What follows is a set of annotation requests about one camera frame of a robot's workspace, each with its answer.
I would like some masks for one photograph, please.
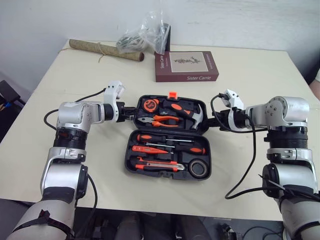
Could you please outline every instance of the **black tape roll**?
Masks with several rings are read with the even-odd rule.
[[[204,178],[209,172],[207,164],[200,159],[193,159],[189,163],[188,168],[190,174],[197,179]]]

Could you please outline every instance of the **plastic bag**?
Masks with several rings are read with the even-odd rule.
[[[120,53],[143,52],[150,45],[157,54],[165,54],[170,25],[164,23],[163,12],[150,11],[140,29],[124,34],[116,43]]]
[[[144,18],[139,35],[157,54],[165,54],[169,25],[163,21],[162,11],[151,11]]]
[[[140,37],[138,31],[125,33],[116,42],[116,48],[121,54],[143,52],[147,47],[148,43]]]

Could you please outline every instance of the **open toolbox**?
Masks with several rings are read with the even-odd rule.
[[[205,180],[211,175],[206,105],[197,99],[144,95],[140,97],[125,153],[132,173],[179,180]]]

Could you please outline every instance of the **book cover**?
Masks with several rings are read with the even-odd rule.
[[[216,81],[219,72],[210,51],[155,53],[156,82]]]

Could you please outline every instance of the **white table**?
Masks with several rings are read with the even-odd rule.
[[[71,49],[60,52],[0,145],[0,198],[31,202],[41,199],[41,174],[55,138],[55,132],[43,123],[44,115],[61,102],[75,101],[100,91],[113,80],[125,85],[126,91],[120,100],[127,107],[136,106],[139,97],[145,94],[167,95],[169,91],[176,91],[179,96],[204,101],[210,114],[211,98],[228,88],[236,91],[246,106],[266,103],[274,96],[305,98],[310,104],[309,147],[320,176],[320,104],[286,52],[208,46],[172,46],[171,50],[211,51],[219,70],[217,81],[156,83],[152,53],[146,53],[143,62],[104,56],[98,63],[99,54]],[[92,100],[103,101],[103,96]],[[219,100],[216,109],[223,109]],[[56,113],[48,118],[52,124],[56,119]],[[130,121],[91,126],[85,165],[97,187],[98,208],[282,219],[275,201],[263,192],[224,199],[251,161],[251,134],[209,129],[204,136],[210,142],[211,177],[204,181],[183,181],[147,177],[125,169],[126,146],[135,129]],[[257,133],[256,162],[239,191],[262,184],[258,174],[269,163],[265,136],[265,132]],[[78,205],[91,207],[93,202],[94,193],[89,184],[86,196]]]

